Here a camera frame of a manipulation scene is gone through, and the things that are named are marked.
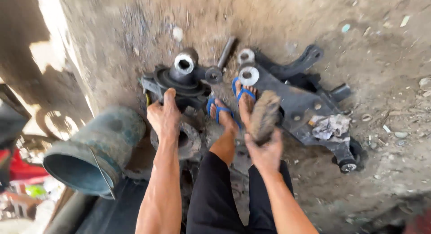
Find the metal wire handle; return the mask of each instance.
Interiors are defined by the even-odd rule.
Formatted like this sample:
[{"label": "metal wire handle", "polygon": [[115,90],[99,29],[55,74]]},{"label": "metal wire handle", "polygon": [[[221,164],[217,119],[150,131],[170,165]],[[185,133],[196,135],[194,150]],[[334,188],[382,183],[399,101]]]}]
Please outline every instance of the metal wire handle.
[{"label": "metal wire handle", "polygon": [[114,194],[114,190],[111,188],[111,186],[109,185],[108,181],[106,180],[106,177],[105,177],[105,175],[103,174],[102,169],[101,169],[101,168],[100,168],[100,166],[99,166],[99,163],[97,162],[96,155],[94,155],[94,152],[93,152],[93,150],[91,150],[91,149],[90,149],[90,152],[91,152],[91,154],[93,154],[94,160],[96,161],[96,165],[97,165],[97,167],[99,168],[100,174],[102,175],[103,179],[105,180],[106,185],[108,185],[109,191],[110,191],[110,193],[111,193],[111,195],[112,195],[112,199],[113,199],[113,200],[116,200],[116,198],[115,198],[115,194]]}]

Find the forearm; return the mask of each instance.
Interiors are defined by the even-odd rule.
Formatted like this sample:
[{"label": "forearm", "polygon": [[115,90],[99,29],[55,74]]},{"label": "forearm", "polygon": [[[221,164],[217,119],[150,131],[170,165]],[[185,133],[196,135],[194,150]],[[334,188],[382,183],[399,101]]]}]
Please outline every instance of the forearm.
[{"label": "forearm", "polygon": [[260,171],[271,203],[278,233],[317,234],[318,232],[289,191],[278,171]]},{"label": "forearm", "polygon": [[178,138],[161,139],[139,210],[136,234],[180,232],[179,175]]}]

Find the blue bucket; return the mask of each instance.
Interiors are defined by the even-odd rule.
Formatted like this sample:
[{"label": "blue bucket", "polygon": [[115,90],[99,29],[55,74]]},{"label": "blue bucket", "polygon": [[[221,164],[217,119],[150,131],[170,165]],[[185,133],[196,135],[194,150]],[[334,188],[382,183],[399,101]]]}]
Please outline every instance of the blue bucket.
[{"label": "blue bucket", "polygon": [[143,137],[145,129],[145,123],[136,111],[111,106],[68,141],[54,143],[45,154],[44,167],[54,178],[74,190],[88,195],[108,195],[110,188],[106,182],[112,189],[119,182],[132,149]]}]

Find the black shorts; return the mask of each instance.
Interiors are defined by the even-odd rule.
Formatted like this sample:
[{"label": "black shorts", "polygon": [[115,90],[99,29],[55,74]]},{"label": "black shorts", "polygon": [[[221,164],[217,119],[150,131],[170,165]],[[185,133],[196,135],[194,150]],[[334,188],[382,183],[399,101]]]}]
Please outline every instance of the black shorts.
[{"label": "black shorts", "polygon": [[[288,165],[280,172],[293,194]],[[266,187],[253,165],[250,177],[250,217],[244,226],[235,206],[230,171],[216,154],[208,152],[200,164],[187,214],[188,234],[277,233]]]}]

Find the hand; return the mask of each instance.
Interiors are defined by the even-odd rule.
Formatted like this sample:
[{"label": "hand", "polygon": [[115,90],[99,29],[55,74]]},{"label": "hand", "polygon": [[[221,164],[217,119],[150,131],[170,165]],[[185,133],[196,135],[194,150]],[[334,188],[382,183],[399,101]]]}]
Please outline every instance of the hand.
[{"label": "hand", "polygon": [[271,141],[259,147],[253,141],[250,134],[245,135],[245,145],[249,151],[251,161],[256,166],[257,170],[262,172],[279,171],[280,158],[283,152],[283,141],[281,138],[281,130],[274,129]]},{"label": "hand", "polygon": [[164,94],[163,106],[157,100],[148,106],[147,119],[159,137],[175,140],[180,135],[179,123],[181,113],[175,104],[175,89],[170,88]]}]

